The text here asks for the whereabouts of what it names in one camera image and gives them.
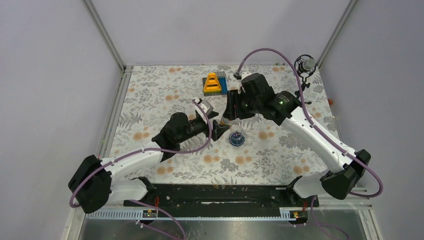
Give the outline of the white cap amber pill bottle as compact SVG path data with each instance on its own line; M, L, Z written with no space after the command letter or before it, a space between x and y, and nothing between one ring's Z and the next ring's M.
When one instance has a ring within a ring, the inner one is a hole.
M219 124L220 124L223 128L226 128L226 129L230 129L230 128L231 128L231 124L230 124L230 123L220 121L220 123L219 123Z

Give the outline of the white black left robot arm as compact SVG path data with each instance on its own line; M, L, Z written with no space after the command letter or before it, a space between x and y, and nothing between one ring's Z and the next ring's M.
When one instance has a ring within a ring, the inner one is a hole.
M219 124L213 118L217 112L203 117L199 114L192 120L183 112L171 115L160 132L141 148L121 156L99 159L87 156L70 179L68 188L72 192L69 205L81 207L84 213L93 213L104 205L137 200L148 206L155 200L150 182L143 177L131 180L122 178L132 171L156 165L176 154L183 154L180 144L205 134L205 148L210 141L218 140L230 127Z

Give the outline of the round clear blue pill case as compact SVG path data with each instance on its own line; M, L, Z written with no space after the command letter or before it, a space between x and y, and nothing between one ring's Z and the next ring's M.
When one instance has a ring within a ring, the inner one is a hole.
M245 137L241 132L234 131L229 135L228 141L232 146L239 147L245 143Z

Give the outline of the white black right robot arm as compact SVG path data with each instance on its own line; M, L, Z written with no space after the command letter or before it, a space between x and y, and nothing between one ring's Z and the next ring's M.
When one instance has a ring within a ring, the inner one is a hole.
M297 177L289 184L287 201L301 205L308 197L327 193L343 200L365 173L371 154L355 150L343 143L304 111L300 100L288 91L275 93L264 75L253 73L244 77L239 90L227 92L226 109L222 118L227 121L249 119L262 115L299 138L325 163L327 169L309 176Z

